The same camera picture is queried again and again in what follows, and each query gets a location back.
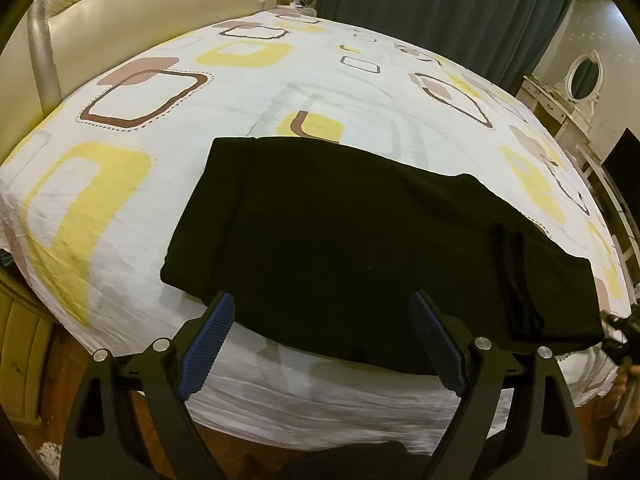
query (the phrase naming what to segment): cream leather headboard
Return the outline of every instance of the cream leather headboard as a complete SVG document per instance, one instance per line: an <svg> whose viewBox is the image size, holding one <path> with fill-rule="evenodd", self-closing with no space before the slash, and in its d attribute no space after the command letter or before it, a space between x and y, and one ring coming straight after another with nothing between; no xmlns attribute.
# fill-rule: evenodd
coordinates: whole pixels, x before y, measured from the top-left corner
<svg viewBox="0 0 640 480"><path fill-rule="evenodd" d="M79 86L144 50L276 0L36 0L0 55L0 160Z"/></svg>

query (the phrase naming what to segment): drawer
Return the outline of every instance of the drawer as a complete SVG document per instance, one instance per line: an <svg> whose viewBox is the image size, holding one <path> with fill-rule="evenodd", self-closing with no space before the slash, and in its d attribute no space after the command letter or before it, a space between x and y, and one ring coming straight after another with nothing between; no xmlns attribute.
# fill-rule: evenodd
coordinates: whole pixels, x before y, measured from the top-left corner
<svg viewBox="0 0 640 480"><path fill-rule="evenodd" d="M535 86L531 81L528 81L526 79L522 80L522 88L533 95L533 97L538 97L538 94L540 93L538 87Z"/></svg>
<svg viewBox="0 0 640 480"><path fill-rule="evenodd" d="M546 97L543 93L538 96L538 102L543 106L546 113L552 116L560 124L564 123L566 113L555 102Z"/></svg>

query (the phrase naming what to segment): wooden floor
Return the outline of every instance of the wooden floor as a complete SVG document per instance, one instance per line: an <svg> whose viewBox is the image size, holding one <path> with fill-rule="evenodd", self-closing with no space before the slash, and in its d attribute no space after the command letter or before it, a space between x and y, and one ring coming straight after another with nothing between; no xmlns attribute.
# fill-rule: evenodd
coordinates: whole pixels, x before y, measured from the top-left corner
<svg viewBox="0 0 640 480"><path fill-rule="evenodd" d="M40 394L40 428L16 425L33 449L44 442L62 444L66 420L81 383L89 353L64 328L54 328L45 363ZM132 393L136 415L154 468L159 473L175 478L160 445L143 396ZM271 476L285 462L301 456L303 452L264 446L229 436L198 425L203 440L230 480L262 480Z"/></svg>

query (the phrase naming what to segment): mirror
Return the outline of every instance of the mirror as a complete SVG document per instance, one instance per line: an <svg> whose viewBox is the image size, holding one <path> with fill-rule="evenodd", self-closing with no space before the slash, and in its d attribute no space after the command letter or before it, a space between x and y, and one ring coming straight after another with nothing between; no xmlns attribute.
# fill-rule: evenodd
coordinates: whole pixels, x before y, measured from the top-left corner
<svg viewBox="0 0 640 480"><path fill-rule="evenodd" d="M583 59L571 77L571 97L577 101L587 98L595 90L599 77L598 64L589 57Z"/></svg>

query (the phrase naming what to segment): blue gripper pad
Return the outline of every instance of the blue gripper pad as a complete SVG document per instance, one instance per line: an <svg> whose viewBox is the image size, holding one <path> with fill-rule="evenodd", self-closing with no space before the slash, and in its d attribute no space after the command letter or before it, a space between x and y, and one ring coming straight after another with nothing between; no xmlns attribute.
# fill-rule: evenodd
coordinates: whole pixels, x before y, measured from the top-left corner
<svg viewBox="0 0 640 480"><path fill-rule="evenodd" d="M463 355L420 292L409 299L409 318L442 385L462 397L468 387Z"/></svg>
<svg viewBox="0 0 640 480"><path fill-rule="evenodd" d="M182 358L180 382L175 389L182 400L202 389L235 318L234 297L224 294Z"/></svg>

